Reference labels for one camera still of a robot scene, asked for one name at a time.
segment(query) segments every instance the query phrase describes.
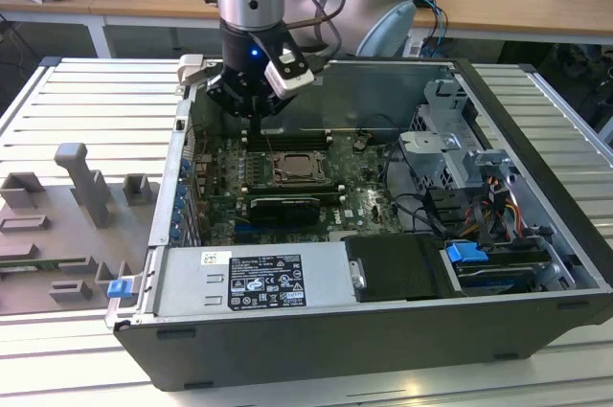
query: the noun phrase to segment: motherboard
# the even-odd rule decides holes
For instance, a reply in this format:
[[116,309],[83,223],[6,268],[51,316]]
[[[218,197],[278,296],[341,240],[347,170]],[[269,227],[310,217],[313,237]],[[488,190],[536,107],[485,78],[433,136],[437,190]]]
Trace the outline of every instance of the motherboard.
[[402,231],[385,197],[386,144],[366,133],[199,136],[205,245],[335,241]]

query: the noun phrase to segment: circuit board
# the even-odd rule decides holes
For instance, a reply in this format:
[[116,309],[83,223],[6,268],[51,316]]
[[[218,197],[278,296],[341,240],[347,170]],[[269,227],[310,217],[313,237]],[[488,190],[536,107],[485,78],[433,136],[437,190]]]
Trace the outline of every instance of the circuit board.
[[[202,150],[195,168],[203,243],[321,242],[401,232],[379,182],[384,146],[366,146],[357,133],[330,136],[325,150],[277,151],[277,143],[270,141],[267,149],[249,151],[244,139],[220,137],[196,147]],[[254,199],[289,196],[321,201],[317,222],[293,228],[253,226],[248,207]]]

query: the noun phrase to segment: sticker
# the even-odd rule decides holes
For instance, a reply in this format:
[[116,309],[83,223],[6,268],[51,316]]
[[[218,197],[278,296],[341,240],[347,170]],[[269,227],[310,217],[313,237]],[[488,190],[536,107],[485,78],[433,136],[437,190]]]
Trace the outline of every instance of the sticker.
[[203,252],[200,258],[201,265],[227,265],[230,263],[232,251]]
[[307,306],[299,255],[228,256],[227,261],[230,263],[228,306],[233,311]]

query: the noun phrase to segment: black plastic cover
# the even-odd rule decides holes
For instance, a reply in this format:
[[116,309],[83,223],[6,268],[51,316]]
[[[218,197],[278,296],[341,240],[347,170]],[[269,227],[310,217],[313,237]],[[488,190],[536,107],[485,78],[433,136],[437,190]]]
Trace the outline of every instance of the black plastic cover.
[[348,237],[349,260],[361,263],[366,288],[358,302],[428,300],[453,296],[441,257],[443,243],[431,235]]

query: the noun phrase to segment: side panel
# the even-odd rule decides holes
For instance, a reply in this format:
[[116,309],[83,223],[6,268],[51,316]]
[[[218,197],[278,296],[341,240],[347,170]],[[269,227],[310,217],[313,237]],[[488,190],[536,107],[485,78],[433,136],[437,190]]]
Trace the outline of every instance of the side panel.
[[115,328],[164,391],[526,358],[608,297]]

